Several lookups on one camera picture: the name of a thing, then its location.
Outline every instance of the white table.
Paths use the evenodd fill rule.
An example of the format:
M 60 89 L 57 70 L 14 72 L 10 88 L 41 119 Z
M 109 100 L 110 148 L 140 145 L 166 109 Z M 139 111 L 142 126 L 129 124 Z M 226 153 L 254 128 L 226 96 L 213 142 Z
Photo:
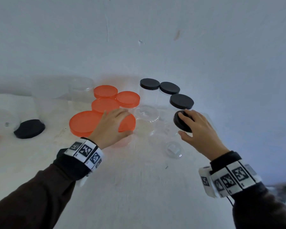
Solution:
M 37 117 L 31 97 L 0 94 L 0 106 L 21 121 Z M 59 149 L 76 139 L 65 126 L 51 125 L 39 136 L 0 137 L 0 200 L 45 169 Z M 208 160 L 191 146 L 181 159 L 167 157 L 160 137 L 107 149 L 106 160 L 85 185 L 76 187 L 55 228 L 234 228 L 227 199 L 208 197 L 198 168 Z

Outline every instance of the white wall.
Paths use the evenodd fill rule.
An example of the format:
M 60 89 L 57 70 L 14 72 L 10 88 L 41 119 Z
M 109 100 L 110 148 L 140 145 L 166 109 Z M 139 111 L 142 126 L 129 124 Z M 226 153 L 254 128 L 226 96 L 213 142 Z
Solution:
M 30 95 L 37 75 L 175 82 L 286 181 L 286 0 L 0 0 L 0 92 Z

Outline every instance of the sleeve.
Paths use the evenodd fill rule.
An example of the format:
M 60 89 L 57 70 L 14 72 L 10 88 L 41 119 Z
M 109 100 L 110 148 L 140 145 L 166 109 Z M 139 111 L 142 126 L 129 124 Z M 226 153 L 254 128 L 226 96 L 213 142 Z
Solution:
M 238 153 L 231 151 L 211 162 L 212 171 L 240 160 Z M 237 229 L 243 228 L 286 228 L 286 207 L 268 192 L 263 183 L 232 195 L 234 199 L 233 219 Z
M 0 201 L 0 229 L 53 228 L 75 181 L 51 164 Z

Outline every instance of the left hand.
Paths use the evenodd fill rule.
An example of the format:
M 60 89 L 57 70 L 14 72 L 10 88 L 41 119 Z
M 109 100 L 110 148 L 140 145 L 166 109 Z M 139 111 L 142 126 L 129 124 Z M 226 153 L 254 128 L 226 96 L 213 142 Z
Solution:
M 114 109 L 108 114 L 105 111 L 101 121 L 88 139 L 96 143 L 102 150 L 133 134 L 133 131 L 118 132 L 122 120 L 128 115 L 130 113 L 127 109 Z

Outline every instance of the wall stain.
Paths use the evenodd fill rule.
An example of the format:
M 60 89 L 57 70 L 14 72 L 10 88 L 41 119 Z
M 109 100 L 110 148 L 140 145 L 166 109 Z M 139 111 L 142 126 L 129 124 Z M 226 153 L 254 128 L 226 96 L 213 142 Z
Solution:
M 179 37 L 180 37 L 180 32 L 181 32 L 181 30 L 178 30 L 178 31 L 177 31 L 177 33 L 176 33 L 176 35 L 175 35 L 175 38 L 174 38 L 174 41 L 177 41 L 177 40 L 179 39 Z

